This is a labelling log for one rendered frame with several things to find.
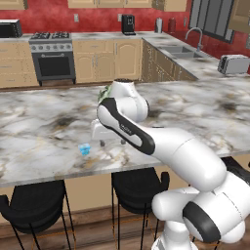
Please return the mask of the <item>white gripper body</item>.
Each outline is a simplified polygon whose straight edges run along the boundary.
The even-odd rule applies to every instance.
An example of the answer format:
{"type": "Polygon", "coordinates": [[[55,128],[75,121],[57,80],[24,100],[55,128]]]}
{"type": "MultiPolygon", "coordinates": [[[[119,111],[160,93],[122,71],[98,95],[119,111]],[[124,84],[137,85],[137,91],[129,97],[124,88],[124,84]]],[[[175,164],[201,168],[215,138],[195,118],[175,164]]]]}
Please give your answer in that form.
{"type": "Polygon", "coordinates": [[[106,129],[106,127],[98,119],[93,120],[91,123],[91,137],[95,141],[105,141],[111,139],[122,140],[122,138],[112,130],[106,129]]]}

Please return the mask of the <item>small blue yogurt container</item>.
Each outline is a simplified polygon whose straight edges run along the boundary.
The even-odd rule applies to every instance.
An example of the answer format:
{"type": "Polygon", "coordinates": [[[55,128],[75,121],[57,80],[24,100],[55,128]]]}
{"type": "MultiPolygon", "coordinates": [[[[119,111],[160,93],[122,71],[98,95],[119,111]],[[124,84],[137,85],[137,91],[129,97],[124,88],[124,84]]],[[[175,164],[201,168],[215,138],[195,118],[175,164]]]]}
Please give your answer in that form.
{"type": "Polygon", "coordinates": [[[87,155],[90,152],[90,145],[89,144],[82,144],[78,146],[78,149],[83,155],[87,155]]]}

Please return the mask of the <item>green leafy object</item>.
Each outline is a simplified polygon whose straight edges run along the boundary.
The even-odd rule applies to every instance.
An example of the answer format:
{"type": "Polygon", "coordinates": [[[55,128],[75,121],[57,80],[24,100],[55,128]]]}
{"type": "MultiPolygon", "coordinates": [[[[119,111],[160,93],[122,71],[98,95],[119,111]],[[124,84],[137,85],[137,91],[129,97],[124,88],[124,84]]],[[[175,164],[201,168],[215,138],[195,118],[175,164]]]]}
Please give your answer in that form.
{"type": "Polygon", "coordinates": [[[110,90],[111,90],[110,86],[105,86],[104,89],[99,92],[98,103],[100,103],[103,99],[109,97],[110,90]]]}

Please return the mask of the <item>black bar stool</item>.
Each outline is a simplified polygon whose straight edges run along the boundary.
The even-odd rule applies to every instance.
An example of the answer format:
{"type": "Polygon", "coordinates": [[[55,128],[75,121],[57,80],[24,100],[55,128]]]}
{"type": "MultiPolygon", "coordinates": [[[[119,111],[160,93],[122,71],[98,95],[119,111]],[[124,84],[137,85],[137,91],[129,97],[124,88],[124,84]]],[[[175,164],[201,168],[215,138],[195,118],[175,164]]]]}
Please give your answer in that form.
{"type": "Polygon", "coordinates": [[[169,184],[169,173],[162,172],[158,177],[153,167],[112,173],[111,194],[117,196],[117,212],[123,207],[132,214],[143,215],[142,232],[145,232],[152,199],[167,190],[169,184]]]}
{"type": "MultiPolygon", "coordinates": [[[[11,224],[21,250],[24,250],[24,247],[18,232],[31,234],[37,249],[41,250],[37,234],[50,228],[59,218],[62,218],[68,248],[72,250],[63,215],[64,200],[68,206],[64,180],[15,186],[11,200],[6,194],[0,195],[0,214],[11,224]]],[[[74,227],[71,230],[72,234],[75,234],[74,227]]]]}

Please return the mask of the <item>beige base cupboards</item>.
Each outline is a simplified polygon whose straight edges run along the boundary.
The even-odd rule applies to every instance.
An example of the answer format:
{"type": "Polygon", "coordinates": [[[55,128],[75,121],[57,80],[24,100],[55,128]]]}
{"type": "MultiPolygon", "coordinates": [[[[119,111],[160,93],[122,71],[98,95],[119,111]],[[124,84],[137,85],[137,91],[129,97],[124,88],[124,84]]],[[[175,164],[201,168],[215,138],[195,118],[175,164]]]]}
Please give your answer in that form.
{"type": "Polygon", "coordinates": [[[76,82],[109,82],[117,78],[139,80],[142,46],[141,39],[75,40],[76,82]]]}

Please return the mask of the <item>brown base cupboards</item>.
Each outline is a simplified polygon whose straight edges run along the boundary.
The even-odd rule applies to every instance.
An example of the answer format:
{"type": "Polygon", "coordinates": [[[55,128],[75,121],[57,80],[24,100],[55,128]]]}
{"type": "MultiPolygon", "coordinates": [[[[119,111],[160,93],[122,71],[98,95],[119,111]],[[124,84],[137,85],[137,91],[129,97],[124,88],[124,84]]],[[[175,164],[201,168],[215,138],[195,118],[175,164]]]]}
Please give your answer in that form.
{"type": "Polygon", "coordinates": [[[196,81],[197,78],[144,41],[142,80],[144,82],[196,81]]]}

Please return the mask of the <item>silver stove with oven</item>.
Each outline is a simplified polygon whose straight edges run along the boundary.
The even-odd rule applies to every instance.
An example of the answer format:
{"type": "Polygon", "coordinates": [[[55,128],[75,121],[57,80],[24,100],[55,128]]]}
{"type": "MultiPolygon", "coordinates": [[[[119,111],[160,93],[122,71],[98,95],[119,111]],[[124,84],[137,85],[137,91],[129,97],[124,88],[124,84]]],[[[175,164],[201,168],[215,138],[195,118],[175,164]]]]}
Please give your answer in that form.
{"type": "Polygon", "coordinates": [[[66,31],[36,32],[29,39],[39,85],[44,81],[71,79],[76,82],[71,34],[66,31]]]}

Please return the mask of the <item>steel sink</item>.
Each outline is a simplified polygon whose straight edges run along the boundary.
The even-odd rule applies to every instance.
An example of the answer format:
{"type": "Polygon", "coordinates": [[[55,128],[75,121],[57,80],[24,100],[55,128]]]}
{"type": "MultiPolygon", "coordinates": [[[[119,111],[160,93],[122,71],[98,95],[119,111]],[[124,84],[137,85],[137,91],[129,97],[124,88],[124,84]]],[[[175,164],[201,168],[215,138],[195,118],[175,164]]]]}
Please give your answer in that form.
{"type": "Polygon", "coordinates": [[[205,58],[206,55],[185,46],[164,46],[161,50],[170,53],[177,59],[205,58]]]}

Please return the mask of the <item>beige drawer unit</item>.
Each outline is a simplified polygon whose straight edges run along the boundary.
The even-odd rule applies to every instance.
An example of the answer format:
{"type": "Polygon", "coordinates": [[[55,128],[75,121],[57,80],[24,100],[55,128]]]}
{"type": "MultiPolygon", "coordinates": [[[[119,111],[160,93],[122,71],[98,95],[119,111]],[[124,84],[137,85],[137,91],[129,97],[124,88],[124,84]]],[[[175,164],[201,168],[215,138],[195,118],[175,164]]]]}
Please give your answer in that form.
{"type": "Polygon", "coordinates": [[[0,42],[0,88],[38,86],[27,42],[0,42]]]}

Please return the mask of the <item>black coffee machine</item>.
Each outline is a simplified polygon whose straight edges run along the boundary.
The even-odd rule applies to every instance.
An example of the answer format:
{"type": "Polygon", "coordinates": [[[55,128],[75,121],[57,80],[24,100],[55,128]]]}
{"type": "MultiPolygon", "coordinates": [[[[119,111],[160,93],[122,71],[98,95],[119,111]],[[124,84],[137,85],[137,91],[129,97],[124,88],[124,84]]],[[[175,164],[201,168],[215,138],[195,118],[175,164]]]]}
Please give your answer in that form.
{"type": "Polygon", "coordinates": [[[135,35],[135,17],[133,15],[122,16],[121,31],[124,35],[135,35]]]}

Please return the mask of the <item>silver canister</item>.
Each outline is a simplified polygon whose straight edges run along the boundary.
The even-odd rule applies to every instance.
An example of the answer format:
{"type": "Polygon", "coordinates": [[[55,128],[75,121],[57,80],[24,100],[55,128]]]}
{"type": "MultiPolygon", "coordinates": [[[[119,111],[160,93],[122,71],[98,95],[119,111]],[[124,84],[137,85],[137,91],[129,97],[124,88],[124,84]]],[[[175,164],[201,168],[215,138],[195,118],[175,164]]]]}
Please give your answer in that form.
{"type": "Polygon", "coordinates": [[[161,33],[163,28],[163,19],[157,18],[155,20],[155,25],[154,25],[154,32],[155,33],[161,33]]]}

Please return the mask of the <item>silver toaster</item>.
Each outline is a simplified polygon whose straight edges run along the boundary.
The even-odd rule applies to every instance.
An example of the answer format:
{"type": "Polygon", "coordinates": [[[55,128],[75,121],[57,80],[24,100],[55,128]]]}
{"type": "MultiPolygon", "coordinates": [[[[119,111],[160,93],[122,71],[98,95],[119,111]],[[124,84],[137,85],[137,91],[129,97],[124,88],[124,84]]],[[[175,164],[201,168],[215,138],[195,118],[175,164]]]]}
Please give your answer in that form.
{"type": "Polygon", "coordinates": [[[218,64],[218,71],[222,74],[246,73],[250,58],[243,55],[222,55],[218,64]]]}

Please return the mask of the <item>dark framed window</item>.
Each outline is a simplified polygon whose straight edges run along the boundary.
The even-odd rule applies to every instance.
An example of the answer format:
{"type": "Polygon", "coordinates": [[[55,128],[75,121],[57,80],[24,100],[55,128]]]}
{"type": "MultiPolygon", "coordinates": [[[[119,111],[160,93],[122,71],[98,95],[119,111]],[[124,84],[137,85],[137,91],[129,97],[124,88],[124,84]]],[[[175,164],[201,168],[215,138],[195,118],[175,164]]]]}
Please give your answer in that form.
{"type": "Polygon", "coordinates": [[[232,43],[229,19],[234,0],[192,0],[189,28],[199,27],[204,35],[232,43]]]}

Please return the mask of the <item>beige wall cupboards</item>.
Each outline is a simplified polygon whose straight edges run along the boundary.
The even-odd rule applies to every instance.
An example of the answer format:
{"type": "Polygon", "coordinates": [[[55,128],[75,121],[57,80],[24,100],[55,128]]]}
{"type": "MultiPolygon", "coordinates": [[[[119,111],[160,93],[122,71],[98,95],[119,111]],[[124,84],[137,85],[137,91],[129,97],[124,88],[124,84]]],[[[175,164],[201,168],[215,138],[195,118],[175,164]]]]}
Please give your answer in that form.
{"type": "Polygon", "coordinates": [[[67,0],[69,8],[153,8],[163,12],[184,12],[188,0],[67,0]]]}

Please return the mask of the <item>beige wall cupboard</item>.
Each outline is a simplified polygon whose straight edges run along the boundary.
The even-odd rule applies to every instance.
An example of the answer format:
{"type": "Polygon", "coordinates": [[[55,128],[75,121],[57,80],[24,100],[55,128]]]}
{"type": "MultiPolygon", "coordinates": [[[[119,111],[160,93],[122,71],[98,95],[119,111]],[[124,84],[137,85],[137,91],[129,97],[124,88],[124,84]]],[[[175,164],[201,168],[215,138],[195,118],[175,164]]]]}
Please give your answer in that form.
{"type": "Polygon", "coordinates": [[[27,0],[0,0],[0,10],[26,10],[27,0]]]}
{"type": "Polygon", "coordinates": [[[234,0],[229,29],[250,33],[250,0],[234,0]]]}

